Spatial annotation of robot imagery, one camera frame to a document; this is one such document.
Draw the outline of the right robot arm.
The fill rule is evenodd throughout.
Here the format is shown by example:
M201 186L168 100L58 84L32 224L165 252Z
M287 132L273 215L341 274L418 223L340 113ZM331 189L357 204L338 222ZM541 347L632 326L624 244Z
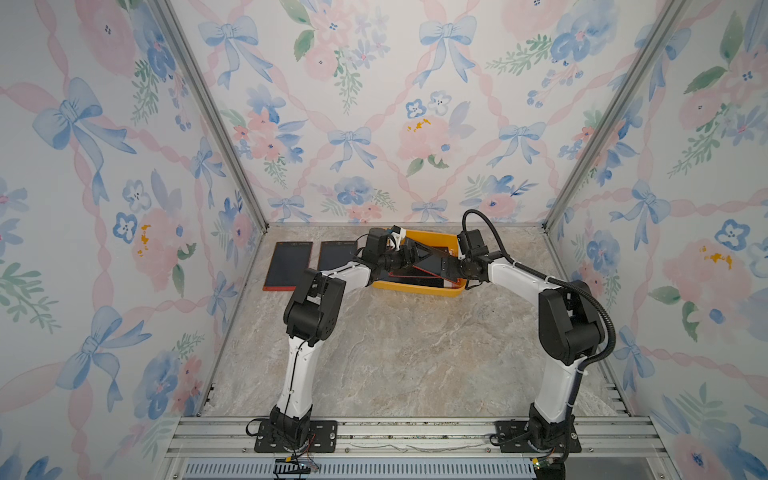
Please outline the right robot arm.
M616 343L603 306L586 284L548 276L500 254L449 260L445 273L503 287L536 308L538 341L547 355L542 384L524 432L509 439L497 433L495 442L500 447L525 442L537 452L567 452L586 367L605 358Z

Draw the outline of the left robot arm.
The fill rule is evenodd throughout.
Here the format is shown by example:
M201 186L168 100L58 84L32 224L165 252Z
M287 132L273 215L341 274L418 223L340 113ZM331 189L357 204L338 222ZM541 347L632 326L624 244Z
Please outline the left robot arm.
M433 256L407 239L394 249L364 247L339 267L306 269L298 279L283 314L289 341L282 390L269 414L268 427L290 449L300 449L310 436L312 388L320 352L333 333L344 297L371 286L383 272L414 268Z

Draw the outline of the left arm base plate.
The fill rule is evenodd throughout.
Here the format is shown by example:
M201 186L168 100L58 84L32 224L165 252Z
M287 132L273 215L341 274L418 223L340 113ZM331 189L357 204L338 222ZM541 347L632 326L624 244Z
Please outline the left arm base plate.
M338 439L338 422L309 420L303 423L263 421L254 437L256 453L334 453Z

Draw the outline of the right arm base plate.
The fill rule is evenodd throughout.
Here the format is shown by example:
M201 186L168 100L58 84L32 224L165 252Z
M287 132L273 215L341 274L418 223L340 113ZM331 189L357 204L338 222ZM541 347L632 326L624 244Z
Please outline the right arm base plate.
M541 423L533 420L501 420L494 423L495 432L489 435L493 446L502 453L544 455L581 453L582 446L573 420L559 423Z

